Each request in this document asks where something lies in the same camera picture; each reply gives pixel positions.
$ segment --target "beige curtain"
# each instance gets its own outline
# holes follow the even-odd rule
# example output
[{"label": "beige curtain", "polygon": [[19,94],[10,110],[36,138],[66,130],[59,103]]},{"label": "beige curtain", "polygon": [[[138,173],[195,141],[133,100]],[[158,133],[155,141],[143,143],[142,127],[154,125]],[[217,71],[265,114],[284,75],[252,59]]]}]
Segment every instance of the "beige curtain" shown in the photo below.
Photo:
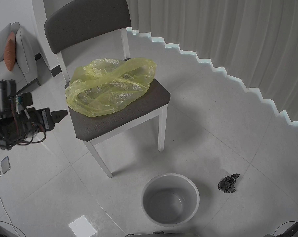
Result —
[{"label": "beige curtain", "polygon": [[132,28],[210,58],[298,121],[298,0],[127,0]]}]

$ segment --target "sofa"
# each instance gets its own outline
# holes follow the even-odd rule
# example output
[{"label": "sofa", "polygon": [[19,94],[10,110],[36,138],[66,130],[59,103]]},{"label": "sofa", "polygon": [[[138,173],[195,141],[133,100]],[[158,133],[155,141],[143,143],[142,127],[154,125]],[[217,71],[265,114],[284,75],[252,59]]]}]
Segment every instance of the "sofa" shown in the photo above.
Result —
[{"label": "sofa", "polygon": [[[4,49],[7,38],[11,32],[16,34],[16,62],[13,70],[9,71],[4,63]],[[40,83],[37,78],[37,67],[31,44],[26,35],[26,31],[20,26],[19,22],[11,25],[9,23],[0,32],[0,81],[15,80],[17,91],[23,89],[26,85],[36,82]]]}]

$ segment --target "gray bucket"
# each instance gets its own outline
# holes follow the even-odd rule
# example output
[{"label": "gray bucket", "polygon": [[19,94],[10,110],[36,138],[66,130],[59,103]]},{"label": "gray bucket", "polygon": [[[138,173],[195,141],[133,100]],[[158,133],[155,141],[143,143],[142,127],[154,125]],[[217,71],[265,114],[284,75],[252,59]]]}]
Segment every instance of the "gray bucket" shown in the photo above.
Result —
[{"label": "gray bucket", "polygon": [[141,207],[155,224],[175,227],[189,221],[199,206],[199,192],[185,176],[169,173],[156,176],[144,187]]}]

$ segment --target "black trash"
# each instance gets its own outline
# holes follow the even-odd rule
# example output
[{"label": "black trash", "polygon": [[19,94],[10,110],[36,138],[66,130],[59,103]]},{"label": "black trash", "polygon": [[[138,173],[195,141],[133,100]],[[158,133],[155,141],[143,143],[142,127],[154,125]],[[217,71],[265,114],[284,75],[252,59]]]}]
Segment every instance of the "black trash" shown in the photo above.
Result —
[{"label": "black trash", "polygon": [[222,178],[218,184],[218,189],[225,192],[225,193],[233,193],[236,191],[235,183],[236,179],[240,176],[240,174],[233,174],[231,176],[227,176]]}]

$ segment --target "translucent yellow garbage bag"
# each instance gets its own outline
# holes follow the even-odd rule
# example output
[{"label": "translucent yellow garbage bag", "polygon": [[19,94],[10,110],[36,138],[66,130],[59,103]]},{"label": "translucent yellow garbage bag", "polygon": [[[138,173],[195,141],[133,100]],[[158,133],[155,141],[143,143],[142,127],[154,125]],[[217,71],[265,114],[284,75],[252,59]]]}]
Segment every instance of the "translucent yellow garbage bag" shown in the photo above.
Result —
[{"label": "translucent yellow garbage bag", "polygon": [[76,68],[65,91],[67,104],[89,117],[117,112],[147,92],[156,67],[146,58],[94,60]]}]

